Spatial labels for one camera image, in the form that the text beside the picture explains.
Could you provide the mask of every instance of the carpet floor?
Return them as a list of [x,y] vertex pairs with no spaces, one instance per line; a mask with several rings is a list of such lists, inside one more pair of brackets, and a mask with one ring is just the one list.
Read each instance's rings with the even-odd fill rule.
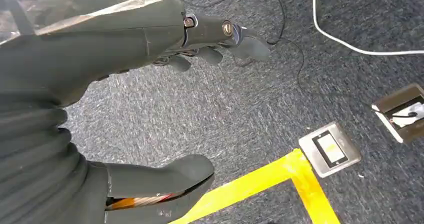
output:
[[[340,221],[424,223],[424,139],[397,143],[370,111],[373,101],[410,83],[424,87],[424,55],[358,54],[318,33],[312,0],[282,1],[283,36],[305,55],[302,86],[345,95],[302,93],[299,50],[281,41],[272,47],[270,61],[246,67],[226,53],[219,67],[196,59],[184,73],[148,66],[95,82],[67,108],[73,141],[89,160],[152,167],[203,154],[215,165],[215,188],[298,148],[299,138],[311,130],[338,121],[362,155],[361,162],[319,179]],[[226,0],[187,9],[227,17],[274,40],[283,22],[278,7],[277,0]],[[318,18],[322,29],[362,49],[424,49],[424,0],[318,0]],[[312,222],[287,181],[195,223]]]

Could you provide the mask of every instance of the black cable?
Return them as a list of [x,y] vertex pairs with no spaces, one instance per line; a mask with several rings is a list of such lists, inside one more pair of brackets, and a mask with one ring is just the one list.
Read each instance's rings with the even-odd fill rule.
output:
[[[311,95],[311,96],[319,96],[319,97],[327,96],[327,97],[342,97],[342,98],[354,99],[355,101],[361,103],[365,107],[369,107],[369,104],[368,103],[366,103],[366,102],[364,102],[364,101],[362,101],[360,99],[357,99],[353,95],[344,94],[344,93],[337,93],[337,92],[320,93],[320,92],[312,92],[312,91],[309,91],[309,90],[304,89],[304,87],[302,86],[301,81],[300,81],[300,75],[302,73],[303,67],[305,66],[305,54],[304,54],[304,51],[294,41],[291,41],[291,40],[289,40],[287,38],[284,38],[284,37],[282,37],[281,39],[287,41],[288,43],[290,43],[294,47],[296,47],[297,50],[299,51],[300,55],[301,55],[300,67],[297,70],[297,74],[296,74],[296,84],[297,84],[297,87],[299,88],[299,90],[300,90],[301,93],[308,94],[308,95]],[[370,109],[373,110],[376,113],[380,113],[380,114],[383,114],[384,115],[384,113],[381,112],[381,111],[375,110],[373,108],[370,108]],[[406,115],[392,115],[391,117],[392,118],[413,118],[413,117],[416,117],[416,116],[418,116],[418,114],[416,112],[410,112],[407,116]]]
[[[187,4],[187,5],[190,5],[190,6],[195,7],[195,8],[210,8],[210,7],[216,6],[216,5],[222,3],[222,2],[224,2],[226,0],[216,0],[216,1],[213,1],[213,2],[211,2],[209,4],[206,4],[206,5],[194,4],[194,3],[191,3],[191,2],[189,2],[187,0],[181,0],[181,1],[183,3],[185,3],[185,4]],[[283,4],[283,2],[281,0],[278,0],[278,3],[279,3],[279,6],[280,6],[281,15],[282,15],[282,23],[281,23],[281,28],[280,28],[280,31],[279,31],[279,34],[278,34],[277,39],[274,40],[274,41],[269,41],[269,40],[266,41],[266,43],[268,43],[271,46],[276,45],[281,40],[281,38],[283,37],[284,29],[286,28],[286,11],[285,11],[285,7],[284,7],[284,4]]]
[[[215,5],[218,5],[218,4],[222,3],[222,2],[224,2],[225,0],[212,1],[211,3],[206,4],[206,5],[194,4],[194,3],[191,3],[191,2],[189,2],[187,0],[181,0],[181,1],[183,3],[185,3],[185,4],[187,4],[187,5],[190,5],[190,6],[195,7],[195,8],[210,8],[210,7],[213,7]],[[300,75],[301,75],[302,69],[303,69],[303,67],[305,65],[305,54],[304,54],[304,51],[302,50],[302,48],[298,44],[296,44],[292,40],[289,40],[289,39],[283,37],[283,33],[284,33],[285,28],[286,28],[286,11],[285,11],[285,7],[284,7],[283,2],[281,0],[278,0],[278,3],[279,3],[281,14],[282,14],[281,29],[280,29],[280,32],[279,32],[279,35],[278,35],[277,40],[275,40],[275,41],[268,41],[267,40],[266,42],[269,45],[274,46],[277,43],[279,43],[281,40],[285,40],[288,43],[290,43],[293,46],[295,46],[299,50],[299,53],[301,55],[301,64],[300,64],[300,67],[299,67],[299,69],[297,71],[296,84],[297,84],[297,87],[299,88],[300,92],[303,93],[303,94],[309,94],[311,96],[319,96],[319,97],[325,97],[325,96],[327,96],[327,97],[344,97],[344,98],[354,99],[355,101],[361,103],[365,107],[369,107],[369,104],[368,103],[366,103],[366,102],[364,102],[362,100],[359,100],[356,97],[354,97],[352,95],[349,95],[349,94],[336,93],[336,92],[330,92],[330,93],[312,92],[312,91],[309,91],[309,90],[306,90],[306,89],[303,88],[303,86],[301,85],[301,81],[300,81]],[[250,63],[252,63],[252,61],[248,62],[247,64],[243,64],[243,65],[241,65],[239,67],[246,67]],[[377,112],[377,113],[380,113],[380,114],[384,114],[381,111],[375,110],[373,108],[370,108],[370,109],[373,110],[374,112]],[[405,115],[392,115],[391,117],[393,117],[393,118],[413,118],[413,117],[416,117],[416,116],[418,116],[418,114],[416,112],[410,112],[408,114],[408,116],[405,116]]]

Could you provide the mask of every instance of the metal screw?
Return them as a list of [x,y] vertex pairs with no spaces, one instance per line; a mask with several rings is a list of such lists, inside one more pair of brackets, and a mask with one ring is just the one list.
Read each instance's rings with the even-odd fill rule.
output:
[[227,37],[231,37],[233,35],[233,25],[228,20],[224,21],[222,24],[222,30],[224,32],[224,35]]
[[192,28],[195,26],[195,21],[191,19],[190,17],[184,19],[184,27],[185,28]]

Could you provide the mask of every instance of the yellow floor marking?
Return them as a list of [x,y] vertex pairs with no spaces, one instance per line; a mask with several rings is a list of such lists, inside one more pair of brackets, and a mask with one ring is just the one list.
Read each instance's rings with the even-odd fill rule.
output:
[[300,149],[209,191],[185,216],[171,224],[188,224],[289,179],[314,224],[340,224]]

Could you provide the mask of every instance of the transparent plastic cover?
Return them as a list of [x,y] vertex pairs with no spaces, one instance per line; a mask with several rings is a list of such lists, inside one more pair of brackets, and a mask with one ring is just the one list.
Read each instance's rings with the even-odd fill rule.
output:
[[0,0],[0,43],[19,35],[41,35],[96,16],[160,1],[163,0]]

